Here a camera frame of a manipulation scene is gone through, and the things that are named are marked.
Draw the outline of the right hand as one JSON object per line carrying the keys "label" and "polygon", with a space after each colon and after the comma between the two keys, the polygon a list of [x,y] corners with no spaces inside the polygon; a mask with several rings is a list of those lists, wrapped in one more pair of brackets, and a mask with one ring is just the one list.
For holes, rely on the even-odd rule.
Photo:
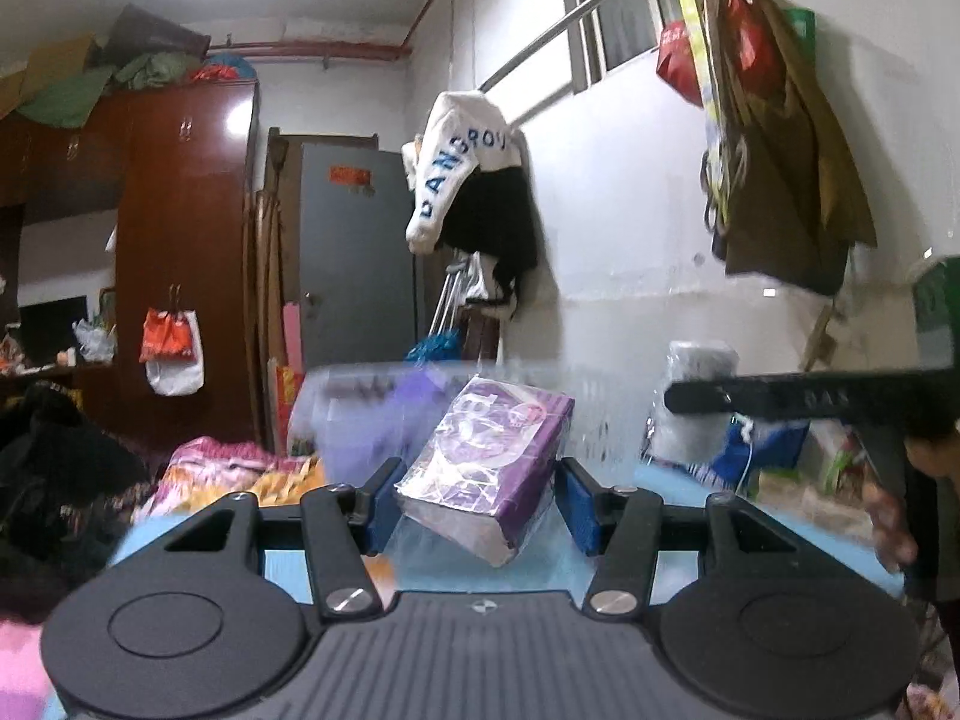
{"label": "right hand", "polygon": [[[905,440],[908,461],[932,479],[948,479],[958,488],[958,433],[940,442]],[[896,574],[911,566],[918,556],[916,541],[908,532],[903,505],[872,475],[862,484],[862,504],[871,517],[872,539],[878,562]]]}

